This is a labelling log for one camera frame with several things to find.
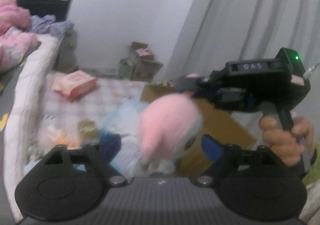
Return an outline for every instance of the gray cloth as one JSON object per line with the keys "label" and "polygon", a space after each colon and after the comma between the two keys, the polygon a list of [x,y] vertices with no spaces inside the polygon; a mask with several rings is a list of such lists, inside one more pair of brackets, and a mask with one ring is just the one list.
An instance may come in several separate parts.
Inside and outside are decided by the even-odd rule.
{"label": "gray cloth", "polygon": [[43,18],[39,16],[31,17],[31,27],[28,32],[35,34],[51,34],[56,38],[61,38],[64,33],[72,29],[74,24],[70,20],[56,22],[55,15],[46,15]]}

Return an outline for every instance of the pink box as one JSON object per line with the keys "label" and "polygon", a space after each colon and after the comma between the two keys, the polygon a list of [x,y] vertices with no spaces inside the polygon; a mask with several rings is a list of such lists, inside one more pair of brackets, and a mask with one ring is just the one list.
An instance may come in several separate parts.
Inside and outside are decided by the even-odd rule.
{"label": "pink box", "polygon": [[51,88],[61,93],[67,99],[74,101],[82,94],[96,86],[97,78],[83,72],[76,71],[65,76],[56,77]]}

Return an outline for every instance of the black bed headboard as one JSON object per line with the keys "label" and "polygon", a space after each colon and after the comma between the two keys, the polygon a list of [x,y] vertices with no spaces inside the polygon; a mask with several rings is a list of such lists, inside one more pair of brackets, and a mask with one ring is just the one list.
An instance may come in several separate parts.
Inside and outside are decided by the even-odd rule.
{"label": "black bed headboard", "polygon": [[30,10],[31,15],[55,15],[59,22],[67,19],[71,0],[17,0],[17,4]]}

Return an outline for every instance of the pink blanket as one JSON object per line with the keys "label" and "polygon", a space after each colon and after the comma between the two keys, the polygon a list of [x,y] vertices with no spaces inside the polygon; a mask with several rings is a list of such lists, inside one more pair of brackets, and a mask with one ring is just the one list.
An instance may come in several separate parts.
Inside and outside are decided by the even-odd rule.
{"label": "pink blanket", "polygon": [[0,36],[9,28],[25,30],[31,26],[31,15],[28,9],[17,6],[16,0],[0,0]]}
{"label": "pink blanket", "polygon": [[11,28],[5,35],[0,36],[0,73],[18,65],[27,51],[37,46],[35,34],[23,33]]}

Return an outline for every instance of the finger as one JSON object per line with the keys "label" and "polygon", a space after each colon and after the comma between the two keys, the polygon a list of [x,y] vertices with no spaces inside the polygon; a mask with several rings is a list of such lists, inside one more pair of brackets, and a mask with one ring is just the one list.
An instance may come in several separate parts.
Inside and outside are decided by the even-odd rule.
{"label": "finger", "polygon": [[259,128],[264,131],[277,128],[277,121],[270,116],[263,116],[259,121]]}
{"label": "finger", "polygon": [[294,166],[300,161],[300,156],[289,156],[281,159],[287,166]]}
{"label": "finger", "polygon": [[304,117],[295,119],[295,125],[292,128],[292,134],[296,136],[304,136],[308,154],[313,155],[315,150],[314,128],[313,125]]}
{"label": "finger", "polygon": [[300,156],[304,147],[298,143],[292,145],[271,146],[270,149],[280,158]]}
{"label": "finger", "polygon": [[295,119],[291,132],[294,136],[308,136],[313,134],[313,125],[306,118],[299,117]]}
{"label": "finger", "polygon": [[199,77],[199,75],[197,73],[192,73],[192,74],[187,75],[187,78],[197,78],[197,77]]}
{"label": "finger", "polygon": [[296,143],[296,138],[294,138],[290,132],[280,129],[270,129],[264,131],[262,134],[262,139],[264,142],[271,145],[290,145]]}

